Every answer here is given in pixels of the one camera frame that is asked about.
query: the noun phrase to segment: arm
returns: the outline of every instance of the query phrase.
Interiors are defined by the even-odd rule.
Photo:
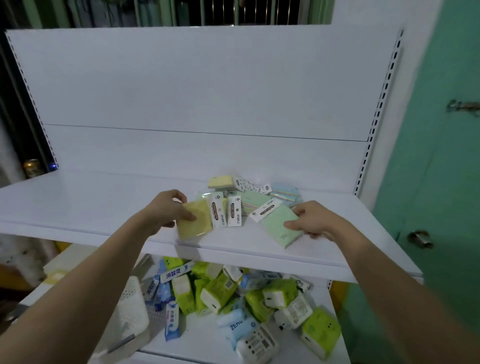
[[[285,227],[320,234],[343,253],[368,303],[408,363],[480,363],[480,340],[352,224],[315,201],[294,210]]]
[[[146,239],[196,217],[166,191],[129,218],[0,337],[3,363],[86,363],[117,305]]]

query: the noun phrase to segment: left hand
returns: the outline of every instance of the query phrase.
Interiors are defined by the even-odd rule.
[[[160,192],[140,213],[144,215],[147,221],[152,223],[152,235],[156,234],[161,227],[173,228],[178,219],[195,221],[197,217],[187,210],[178,201],[183,204],[187,202],[187,197],[179,190],[170,190]]]

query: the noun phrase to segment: hand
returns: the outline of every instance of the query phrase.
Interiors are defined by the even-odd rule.
[[[178,201],[187,202],[187,197],[179,190],[160,192],[140,213],[152,224],[152,235],[161,227],[173,228],[174,220],[195,221],[197,217]]]
[[[316,201],[299,204],[293,209],[293,212],[299,218],[285,221],[283,226],[291,230],[303,230],[313,239],[324,235],[328,240],[333,241],[335,233],[341,230],[342,226],[348,224],[344,218]]]

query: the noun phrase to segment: white plastic basket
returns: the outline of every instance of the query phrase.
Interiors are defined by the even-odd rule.
[[[134,334],[135,339],[111,353],[102,352],[118,345]],[[129,357],[150,341],[148,313],[138,278],[131,276],[121,294],[117,307],[98,342],[90,364],[113,364]]]

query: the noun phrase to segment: yellow sticky note pad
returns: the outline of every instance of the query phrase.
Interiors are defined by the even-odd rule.
[[[235,187],[232,176],[216,176],[208,180],[208,188]]]
[[[197,220],[177,220],[177,229],[181,240],[205,234],[213,229],[206,199],[202,198],[198,201],[188,202],[183,206],[191,211],[197,217]]]

